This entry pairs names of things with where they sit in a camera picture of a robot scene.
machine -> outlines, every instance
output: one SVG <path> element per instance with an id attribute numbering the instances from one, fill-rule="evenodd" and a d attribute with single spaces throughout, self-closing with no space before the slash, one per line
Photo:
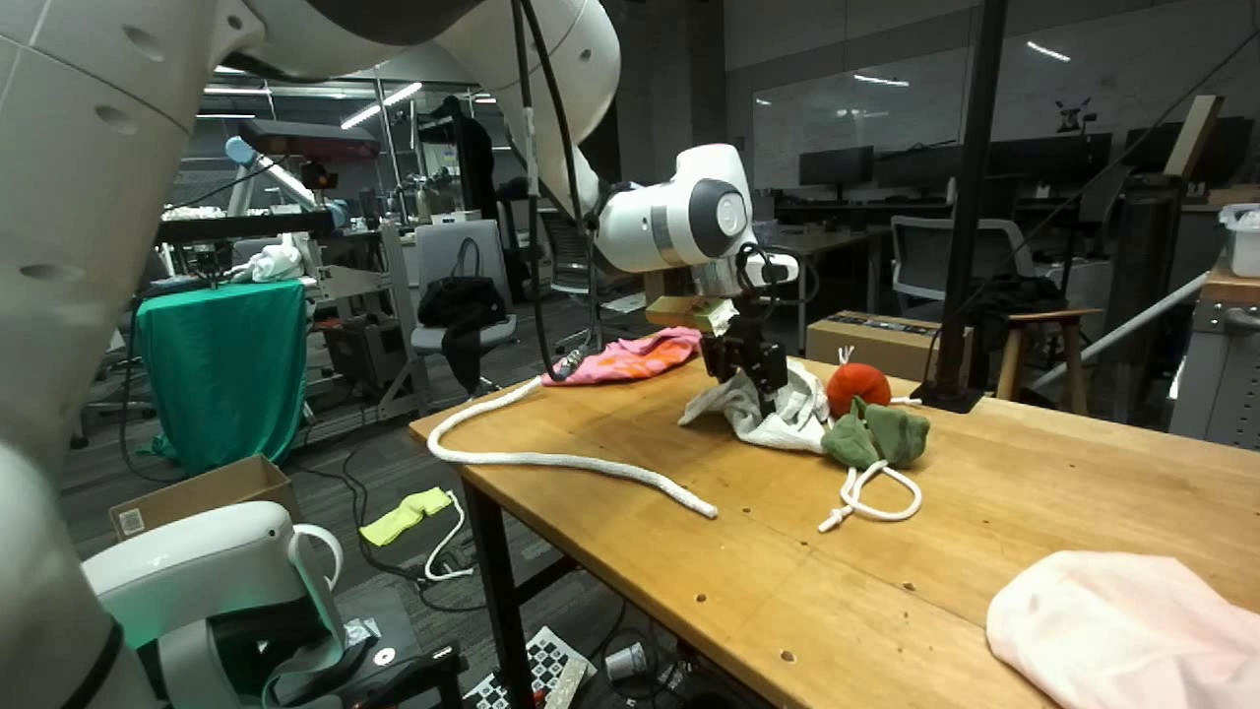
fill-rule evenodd
<path id="1" fill-rule="evenodd" d="M 512 55 L 512 0 L 3 0 L 0 3 L 0 693 L 3 704 L 151 704 L 137 656 L 78 567 L 55 501 L 73 420 L 151 257 L 160 191 L 218 61 L 286 77 L 372 68 L 397 48 L 445 48 L 502 98 L 535 177 L 628 270 L 693 266 L 710 296 L 797 275 L 754 236 L 737 148 L 679 156 L 671 185 L 604 191 L 574 148 L 619 86 L 619 38 L 599 0 L 535 0 L 544 51 Z M 527 107 L 519 74 L 557 94 Z M 716 329 L 716 370 L 781 349 L 742 321 Z"/>

white machine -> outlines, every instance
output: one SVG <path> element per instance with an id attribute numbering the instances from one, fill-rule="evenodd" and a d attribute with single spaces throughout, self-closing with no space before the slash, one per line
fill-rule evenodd
<path id="1" fill-rule="evenodd" d="M 797 258 L 756 250 L 745 166 L 730 145 L 682 154 L 671 185 L 604 200 L 574 141 L 613 98 L 613 28 L 599 0 L 535 0 L 531 13 L 566 120 L 544 94 L 535 55 L 527 74 L 544 98 L 524 108 L 512 0 L 0 3 L 0 704 L 154 699 L 78 567 L 52 473 L 137 286 L 160 191 L 218 61 L 323 77 L 410 41 L 441 41 L 502 98 L 515 141 L 535 145 L 553 196 L 570 217 L 599 221 L 612 262 L 628 270 L 691 262 L 713 296 L 759 286 L 766 270 L 777 270 L 772 284 L 797 275 Z M 710 370 L 759 357 L 766 341 L 745 336 L 716 341 Z M 209 539 L 164 544 L 175 544 L 160 550 L 164 561 L 188 561 Z"/>

white cloth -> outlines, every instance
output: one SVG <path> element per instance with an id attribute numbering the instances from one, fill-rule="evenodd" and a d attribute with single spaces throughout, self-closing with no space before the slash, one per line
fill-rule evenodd
<path id="1" fill-rule="evenodd" d="M 987 644 L 1061 704 L 1260 704 L 1260 614 L 1171 555 L 1049 555 L 987 603 Z"/>
<path id="2" fill-rule="evenodd" d="M 772 392 L 777 409 L 766 416 L 756 400 L 756 385 L 745 370 L 730 382 L 697 392 L 679 426 L 697 420 L 700 413 L 724 413 L 742 439 L 769 450 L 802 450 L 819 452 L 829 434 L 829 396 L 811 370 L 787 361 L 787 385 Z"/>

white robot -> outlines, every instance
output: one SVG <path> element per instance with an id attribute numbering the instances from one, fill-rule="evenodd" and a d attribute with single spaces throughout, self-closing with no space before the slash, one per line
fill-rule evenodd
<path id="1" fill-rule="evenodd" d="M 531 3 L 566 112 L 559 120 L 535 55 L 527 74 L 541 101 L 524 108 L 512 13 L 515 0 L 0 3 L 0 704 L 154 699 L 97 597 L 103 578 L 87 578 L 65 531 L 52 473 L 95 361 L 137 286 L 160 191 L 218 61 L 326 77 L 410 41 L 436 41 L 498 94 L 515 141 L 535 145 L 535 171 L 553 196 L 570 217 L 599 221 L 594 245 L 612 262 L 693 266 L 710 296 L 797 275 L 792 258 L 756 250 L 745 166 L 730 145 L 682 154 L 671 185 L 604 196 L 574 141 L 613 98 L 613 28 L 599 0 Z M 742 329 L 730 341 L 713 338 L 710 370 L 748 364 L 748 355 L 772 361 L 777 355 L 759 347 Z M 262 513 L 225 529 L 233 536 L 164 536 L 160 559 L 178 567 L 214 555 L 238 569 L 264 569 L 262 559 L 284 561 L 286 519 Z M 154 561 L 157 555 L 112 555 L 116 569 L 117 559 Z M 137 567 L 137 576 L 164 578 L 164 567 Z M 275 586 L 275 593 L 311 592 L 298 561 L 286 561 Z"/>

floor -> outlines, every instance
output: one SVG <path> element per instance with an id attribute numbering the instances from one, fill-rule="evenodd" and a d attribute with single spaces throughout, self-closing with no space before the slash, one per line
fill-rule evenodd
<path id="1" fill-rule="evenodd" d="M 548 336 L 566 338 L 580 336 L 591 313 L 574 299 L 548 299 Z M 608 336 L 637 336 L 646 329 L 637 313 L 608 313 Z M 535 325 L 519 325 L 519 338 L 507 349 L 494 349 L 483 357 L 483 372 L 498 382 L 519 382 L 541 370 L 541 338 Z M 435 409 L 461 400 L 461 385 L 445 372 L 445 361 L 428 361 L 435 378 Z M 475 686 L 494 668 L 494 632 L 490 614 L 481 607 L 481 582 L 475 578 L 453 578 L 416 586 L 416 567 L 426 561 L 428 548 L 453 529 L 453 513 L 441 513 L 436 519 L 405 531 L 388 550 L 374 550 L 368 559 L 359 544 L 359 522 L 389 513 L 402 497 L 422 488 L 457 488 L 457 467 L 435 460 L 426 446 L 416 446 L 405 434 L 410 416 L 374 420 L 359 434 L 348 434 L 339 439 L 309 446 L 284 460 L 290 484 L 294 484 L 294 515 L 309 522 L 323 522 L 339 536 L 348 548 L 348 569 L 335 592 L 335 603 L 342 611 L 342 623 L 361 619 L 381 630 L 381 640 L 405 655 L 435 655 L 436 644 L 453 640 L 468 668 L 461 674 L 461 686 Z M 75 548 L 83 555 L 112 548 L 116 531 L 107 519 L 107 506 L 137 497 L 147 488 L 157 488 L 178 475 L 175 464 L 147 452 L 157 435 L 154 416 L 107 416 L 91 430 L 91 439 L 73 452 L 65 467 L 65 515 L 73 519 Z M 531 576 L 535 567 L 557 559 L 557 548 L 541 536 L 524 531 L 507 519 L 515 576 Z M 475 559 L 473 536 L 461 531 L 448 555 L 441 555 L 441 567 L 468 567 Z M 531 597 L 524 607 L 524 630 L 535 632 L 541 626 L 553 626 L 565 640 L 570 640 L 580 655 L 586 655 L 594 666 L 608 660 L 608 655 L 619 655 L 628 644 L 646 649 L 646 668 L 629 680 L 604 680 L 591 678 L 580 693 L 580 709 L 613 709 L 613 704 L 766 704 L 748 690 L 742 690 L 734 678 L 713 668 L 710 660 L 684 655 L 671 630 L 650 623 L 643 611 L 633 611 L 628 597 L 619 597 L 612 586 L 591 578 L 586 569 L 565 576 L 553 592 Z"/>

